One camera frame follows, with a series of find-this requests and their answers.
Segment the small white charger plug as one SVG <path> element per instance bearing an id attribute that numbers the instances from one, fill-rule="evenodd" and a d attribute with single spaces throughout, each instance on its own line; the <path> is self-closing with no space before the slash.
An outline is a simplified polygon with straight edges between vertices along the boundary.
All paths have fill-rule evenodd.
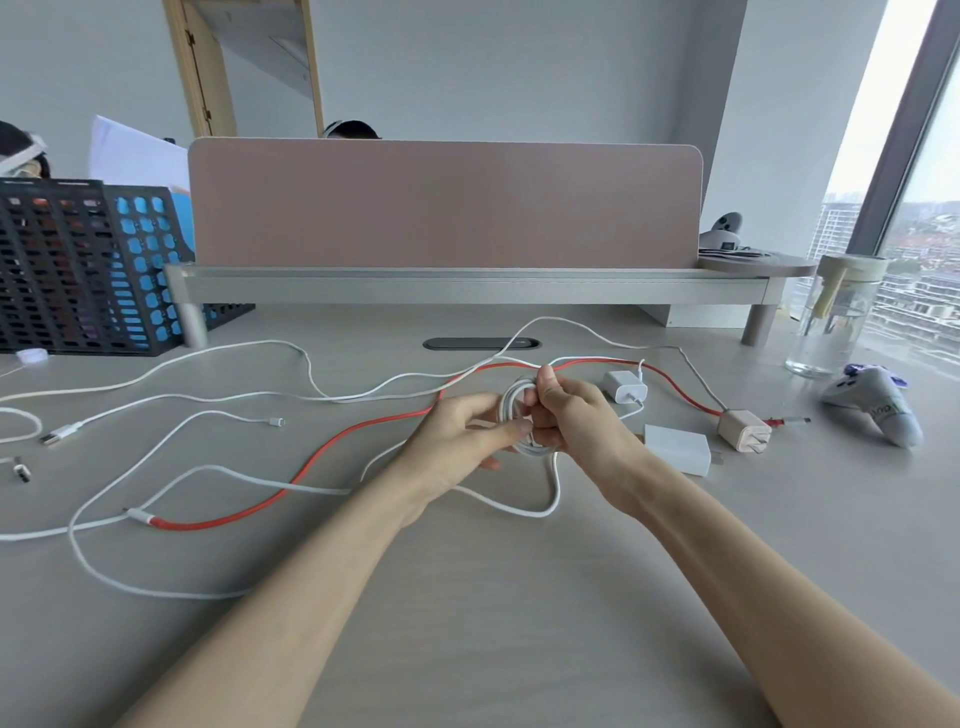
<path id="1" fill-rule="evenodd" d="M 605 372 L 601 388 L 605 395 L 617 405 L 642 407 L 648 395 L 647 385 L 638 368 Z"/>

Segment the white handheld controller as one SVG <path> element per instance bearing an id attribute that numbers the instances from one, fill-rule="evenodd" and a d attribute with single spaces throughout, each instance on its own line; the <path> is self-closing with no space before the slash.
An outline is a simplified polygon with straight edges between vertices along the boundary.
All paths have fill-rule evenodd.
<path id="1" fill-rule="evenodd" d="M 739 235 L 743 224 L 743 215 L 729 212 L 718 218 L 712 227 L 699 235 L 699 250 L 734 252 L 744 248 Z"/>

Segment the person's left forearm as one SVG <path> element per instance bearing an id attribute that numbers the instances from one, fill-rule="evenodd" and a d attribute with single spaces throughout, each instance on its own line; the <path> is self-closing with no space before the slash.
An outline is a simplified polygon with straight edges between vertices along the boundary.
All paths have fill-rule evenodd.
<path id="1" fill-rule="evenodd" d="M 296 728 L 372 574 L 450 485 L 390 467 L 352 496 L 116 723 Z"/>

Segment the person's left hand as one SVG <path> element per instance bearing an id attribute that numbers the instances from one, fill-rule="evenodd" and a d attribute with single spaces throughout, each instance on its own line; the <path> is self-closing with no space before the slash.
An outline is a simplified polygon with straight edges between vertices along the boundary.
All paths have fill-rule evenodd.
<path id="1" fill-rule="evenodd" d="M 491 426 L 475 424 L 493 419 L 450 417 L 443 411 L 443 399 L 434 405 L 378 476 L 399 497 L 403 527 L 473 471 L 497 468 L 498 452 L 510 450 L 532 434 L 533 424 L 526 418 Z"/>

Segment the blue folder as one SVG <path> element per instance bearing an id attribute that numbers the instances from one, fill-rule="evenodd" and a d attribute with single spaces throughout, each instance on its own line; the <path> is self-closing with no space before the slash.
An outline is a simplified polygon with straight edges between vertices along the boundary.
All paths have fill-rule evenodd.
<path id="1" fill-rule="evenodd" d="M 155 356 L 183 337 L 165 268 L 195 261 L 192 200 L 162 186 L 106 184 L 102 192 L 111 215 L 109 319 L 123 349 Z"/>

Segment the large white charger block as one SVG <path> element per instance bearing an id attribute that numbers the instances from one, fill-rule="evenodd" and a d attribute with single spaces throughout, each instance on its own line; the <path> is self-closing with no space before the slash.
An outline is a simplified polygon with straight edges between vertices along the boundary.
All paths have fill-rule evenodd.
<path id="1" fill-rule="evenodd" d="M 706 477 L 712 466 L 723 463 L 722 454 L 712 449 L 702 433 L 646 423 L 643 442 L 651 453 L 687 476 Z"/>

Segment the black mesh file organizer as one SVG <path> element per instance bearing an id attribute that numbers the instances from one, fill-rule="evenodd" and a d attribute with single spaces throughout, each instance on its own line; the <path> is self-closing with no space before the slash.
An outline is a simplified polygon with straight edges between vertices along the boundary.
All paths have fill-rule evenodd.
<path id="1" fill-rule="evenodd" d="M 95 179 L 0 177 L 0 355 L 153 358 L 111 323 L 112 215 Z"/>

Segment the person's right forearm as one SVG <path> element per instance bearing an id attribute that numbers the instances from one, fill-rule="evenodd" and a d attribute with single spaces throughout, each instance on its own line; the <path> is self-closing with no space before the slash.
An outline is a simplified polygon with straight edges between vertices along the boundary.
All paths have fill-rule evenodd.
<path id="1" fill-rule="evenodd" d="M 783 728 L 960 728 L 960 697 L 628 434 L 602 493 L 674 561 Z"/>

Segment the clear bottle with cream lid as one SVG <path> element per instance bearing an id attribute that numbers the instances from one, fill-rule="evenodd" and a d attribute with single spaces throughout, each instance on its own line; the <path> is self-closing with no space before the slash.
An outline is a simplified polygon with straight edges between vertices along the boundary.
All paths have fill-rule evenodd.
<path id="1" fill-rule="evenodd" d="M 788 371 L 812 380 L 840 375 L 851 360 L 889 263 L 885 257 L 852 253 L 826 253 L 820 258 L 784 362 Z"/>

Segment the small white round puck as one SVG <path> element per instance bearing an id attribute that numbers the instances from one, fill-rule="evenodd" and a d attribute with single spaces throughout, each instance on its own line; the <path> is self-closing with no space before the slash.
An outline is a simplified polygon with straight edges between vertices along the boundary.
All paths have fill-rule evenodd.
<path id="1" fill-rule="evenodd" d="M 18 350 L 14 354 L 14 361 L 9 365 L 0 366 L 0 379 L 25 369 L 36 368 L 46 364 L 50 359 L 50 353 L 39 347 L 31 347 Z"/>

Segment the wooden door frame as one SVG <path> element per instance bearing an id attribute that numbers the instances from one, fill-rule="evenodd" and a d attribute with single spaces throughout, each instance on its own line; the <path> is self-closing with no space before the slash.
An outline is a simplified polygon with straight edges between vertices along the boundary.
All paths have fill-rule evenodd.
<path id="1" fill-rule="evenodd" d="M 309 0 L 159 0 L 196 137 L 316 139 Z"/>

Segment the beige charger plug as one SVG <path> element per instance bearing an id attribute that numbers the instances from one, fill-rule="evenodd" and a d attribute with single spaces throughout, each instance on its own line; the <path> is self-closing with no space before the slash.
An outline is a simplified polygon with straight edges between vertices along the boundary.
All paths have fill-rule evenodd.
<path id="1" fill-rule="evenodd" d="M 748 410 L 726 409 L 718 418 L 718 436 L 741 454 L 765 453 L 772 432 L 771 424 Z"/>

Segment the white paper sheet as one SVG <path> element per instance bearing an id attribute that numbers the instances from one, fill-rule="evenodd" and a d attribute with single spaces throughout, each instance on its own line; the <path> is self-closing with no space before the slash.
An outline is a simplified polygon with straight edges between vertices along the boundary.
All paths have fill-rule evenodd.
<path id="1" fill-rule="evenodd" d="M 108 186 L 162 187 L 188 194 L 188 151 L 97 115 L 91 126 L 87 178 Z"/>

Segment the silver desk shelf riser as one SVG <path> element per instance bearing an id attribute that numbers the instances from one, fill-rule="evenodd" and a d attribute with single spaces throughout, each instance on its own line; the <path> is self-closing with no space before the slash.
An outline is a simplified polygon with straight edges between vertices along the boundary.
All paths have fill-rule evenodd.
<path id="1" fill-rule="evenodd" d="M 750 306 L 741 342 L 765 345 L 789 278 L 700 269 L 244 268 L 169 264 L 186 344 L 208 344 L 201 305 Z"/>

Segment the white and purple game controller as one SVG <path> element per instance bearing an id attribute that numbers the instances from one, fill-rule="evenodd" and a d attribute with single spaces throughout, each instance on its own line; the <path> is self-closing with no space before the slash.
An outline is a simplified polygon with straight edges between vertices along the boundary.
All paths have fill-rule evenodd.
<path id="1" fill-rule="evenodd" d="M 912 450 L 925 436 L 906 400 L 907 388 L 906 380 L 886 367 L 849 363 L 822 390 L 820 401 L 866 414 L 889 442 Z"/>

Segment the person's right hand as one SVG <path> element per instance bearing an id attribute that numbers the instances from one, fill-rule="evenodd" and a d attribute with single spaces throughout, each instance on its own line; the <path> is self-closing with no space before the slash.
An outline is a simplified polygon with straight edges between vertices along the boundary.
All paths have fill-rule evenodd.
<path id="1" fill-rule="evenodd" d="M 608 504 L 641 521 L 651 453 L 594 384 L 558 378 L 564 387 L 561 409 L 530 409 L 530 394 L 524 397 L 534 422 L 534 441 L 569 455 Z"/>

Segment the round beige tray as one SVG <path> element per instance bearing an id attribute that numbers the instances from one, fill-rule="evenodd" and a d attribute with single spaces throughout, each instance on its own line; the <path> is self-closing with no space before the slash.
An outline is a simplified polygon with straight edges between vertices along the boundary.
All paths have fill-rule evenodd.
<path id="1" fill-rule="evenodd" d="M 760 257 L 718 258 L 699 256 L 698 267 L 705 271 L 737 276 L 739 278 L 794 279 L 815 274 L 818 261 L 779 252 L 767 252 Z"/>

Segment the pink desk divider panel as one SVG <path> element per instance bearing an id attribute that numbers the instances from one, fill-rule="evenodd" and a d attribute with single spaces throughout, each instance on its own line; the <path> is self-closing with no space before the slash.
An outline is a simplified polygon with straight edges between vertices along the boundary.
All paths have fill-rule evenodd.
<path id="1" fill-rule="evenodd" d="M 703 158 L 671 144 L 205 137 L 196 261 L 231 268 L 695 267 Z"/>

